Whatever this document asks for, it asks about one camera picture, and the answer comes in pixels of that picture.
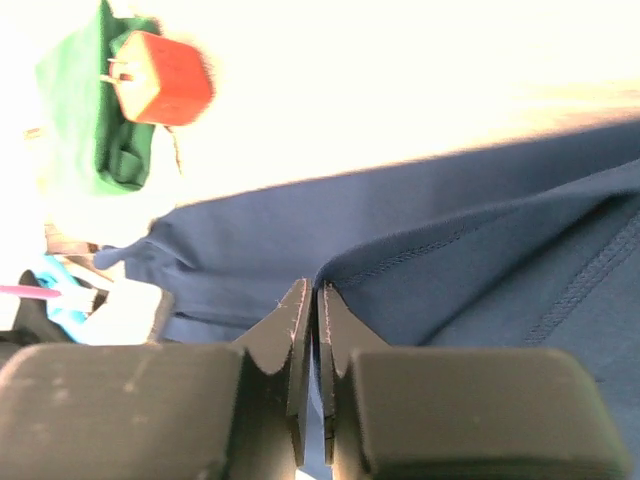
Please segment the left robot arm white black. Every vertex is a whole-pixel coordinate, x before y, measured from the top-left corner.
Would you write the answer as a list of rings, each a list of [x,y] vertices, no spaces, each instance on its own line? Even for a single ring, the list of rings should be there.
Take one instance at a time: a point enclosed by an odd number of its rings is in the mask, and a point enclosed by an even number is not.
[[[19,301],[3,344],[77,343],[91,346],[156,343],[173,295],[155,285],[121,279],[96,285],[27,270],[1,294]]]

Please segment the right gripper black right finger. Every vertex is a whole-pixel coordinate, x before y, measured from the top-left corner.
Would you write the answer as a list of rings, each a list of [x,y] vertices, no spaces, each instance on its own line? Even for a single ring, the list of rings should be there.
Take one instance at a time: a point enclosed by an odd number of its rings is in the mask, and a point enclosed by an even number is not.
[[[314,349],[337,479],[629,479],[592,376],[545,348],[391,346],[332,286]]]

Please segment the red cube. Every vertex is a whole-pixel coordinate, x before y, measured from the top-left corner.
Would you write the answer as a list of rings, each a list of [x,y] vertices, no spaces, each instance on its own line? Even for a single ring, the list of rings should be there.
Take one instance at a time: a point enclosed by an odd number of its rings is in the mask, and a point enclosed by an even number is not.
[[[181,127],[194,122],[215,88],[193,46],[146,31],[131,32],[100,76],[113,86],[124,117]]]

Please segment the navy blue t-shirt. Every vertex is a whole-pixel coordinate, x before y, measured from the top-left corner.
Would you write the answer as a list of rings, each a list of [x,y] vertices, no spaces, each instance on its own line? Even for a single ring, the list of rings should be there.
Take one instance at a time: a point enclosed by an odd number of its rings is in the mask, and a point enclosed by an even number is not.
[[[545,348],[592,376],[639,475],[635,121],[178,208],[99,268],[175,296],[164,343],[231,343],[312,287],[305,469],[325,459],[314,349],[332,286],[391,346]]]

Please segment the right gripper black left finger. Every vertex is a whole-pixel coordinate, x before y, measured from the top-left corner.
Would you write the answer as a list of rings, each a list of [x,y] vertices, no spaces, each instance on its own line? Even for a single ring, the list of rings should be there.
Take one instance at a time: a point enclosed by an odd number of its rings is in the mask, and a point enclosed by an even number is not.
[[[1,371],[5,479],[291,479],[312,287],[231,343],[40,344]]]

